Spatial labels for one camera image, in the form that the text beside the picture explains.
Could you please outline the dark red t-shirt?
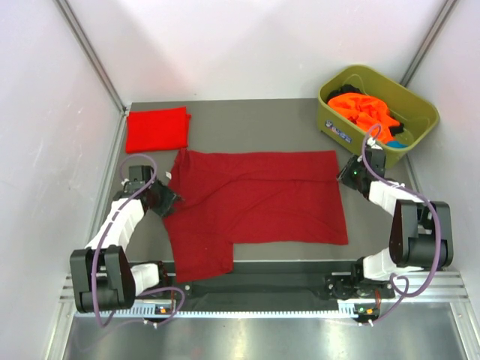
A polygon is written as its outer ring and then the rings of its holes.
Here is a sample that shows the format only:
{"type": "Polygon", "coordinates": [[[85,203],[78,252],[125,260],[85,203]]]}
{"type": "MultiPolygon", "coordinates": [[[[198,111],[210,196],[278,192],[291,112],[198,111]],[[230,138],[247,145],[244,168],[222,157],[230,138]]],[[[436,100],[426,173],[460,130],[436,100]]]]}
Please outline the dark red t-shirt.
{"type": "Polygon", "coordinates": [[[338,171],[334,151],[179,151],[169,187],[180,200],[163,222],[177,281],[231,272],[237,244],[347,245],[338,171]]]}

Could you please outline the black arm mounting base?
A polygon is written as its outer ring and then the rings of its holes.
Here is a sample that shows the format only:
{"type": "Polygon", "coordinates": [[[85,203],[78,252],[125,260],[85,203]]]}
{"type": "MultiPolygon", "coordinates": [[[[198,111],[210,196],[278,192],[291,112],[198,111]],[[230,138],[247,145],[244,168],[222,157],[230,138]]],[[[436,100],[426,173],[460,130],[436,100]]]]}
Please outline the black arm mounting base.
{"type": "Polygon", "coordinates": [[[228,274],[179,283],[166,262],[169,284],[182,289],[147,299],[184,299],[183,311],[267,312],[332,310],[339,300],[376,305],[395,297],[386,282],[365,280],[355,260],[238,261],[228,274]]]}

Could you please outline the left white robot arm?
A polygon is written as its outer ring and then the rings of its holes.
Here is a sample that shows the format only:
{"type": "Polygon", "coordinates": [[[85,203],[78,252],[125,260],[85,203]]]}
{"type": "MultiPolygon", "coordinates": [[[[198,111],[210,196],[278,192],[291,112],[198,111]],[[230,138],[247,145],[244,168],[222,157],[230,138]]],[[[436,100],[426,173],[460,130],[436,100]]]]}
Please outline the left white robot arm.
{"type": "Polygon", "coordinates": [[[70,255],[73,294],[80,313],[129,309],[144,291],[157,298],[168,293],[170,279],[163,263],[132,265],[126,249],[148,212],[164,219],[179,200],[179,195],[157,179],[154,167],[129,168],[98,233],[70,255]]]}

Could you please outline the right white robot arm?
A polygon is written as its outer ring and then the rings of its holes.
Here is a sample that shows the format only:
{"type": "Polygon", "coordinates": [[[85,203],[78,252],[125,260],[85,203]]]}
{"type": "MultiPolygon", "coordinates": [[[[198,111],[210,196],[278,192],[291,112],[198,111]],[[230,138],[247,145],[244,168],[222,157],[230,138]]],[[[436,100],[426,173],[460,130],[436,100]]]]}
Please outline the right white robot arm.
{"type": "Polygon", "coordinates": [[[337,174],[337,180],[358,191],[392,217],[387,248],[362,257],[348,275],[331,274],[325,287],[333,299],[391,295],[391,279],[421,270],[438,271],[453,260],[452,222],[445,202],[424,202],[402,184],[385,179],[386,155],[378,145],[366,145],[337,174]]]}

